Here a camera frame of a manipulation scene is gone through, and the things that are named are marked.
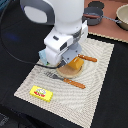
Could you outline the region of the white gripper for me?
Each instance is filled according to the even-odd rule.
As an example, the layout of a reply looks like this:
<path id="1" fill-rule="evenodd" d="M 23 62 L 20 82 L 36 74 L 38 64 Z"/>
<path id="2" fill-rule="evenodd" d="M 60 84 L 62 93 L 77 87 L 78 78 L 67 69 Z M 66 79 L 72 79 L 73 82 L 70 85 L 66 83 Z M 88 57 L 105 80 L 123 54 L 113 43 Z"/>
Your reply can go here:
<path id="1" fill-rule="evenodd" d="M 52 29 L 44 39 L 47 61 L 53 66 L 56 66 L 58 63 L 61 66 L 67 65 L 75 57 L 78 57 L 82 50 L 80 43 L 87 38 L 87 35 L 87 21 L 83 22 L 82 28 L 77 33 L 71 35 L 61 34 Z"/>

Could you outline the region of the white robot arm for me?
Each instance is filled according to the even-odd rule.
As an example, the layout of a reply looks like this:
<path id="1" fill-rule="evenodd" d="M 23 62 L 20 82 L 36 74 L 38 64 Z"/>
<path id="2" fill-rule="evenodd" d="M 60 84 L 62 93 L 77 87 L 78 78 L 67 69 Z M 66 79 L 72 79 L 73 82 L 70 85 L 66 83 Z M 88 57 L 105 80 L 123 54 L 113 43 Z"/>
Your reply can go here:
<path id="1" fill-rule="evenodd" d="M 44 39 L 43 64 L 60 68 L 82 51 L 80 43 L 88 35 L 87 21 L 82 21 L 84 0 L 20 0 L 20 5 L 31 21 L 53 25 Z"/>

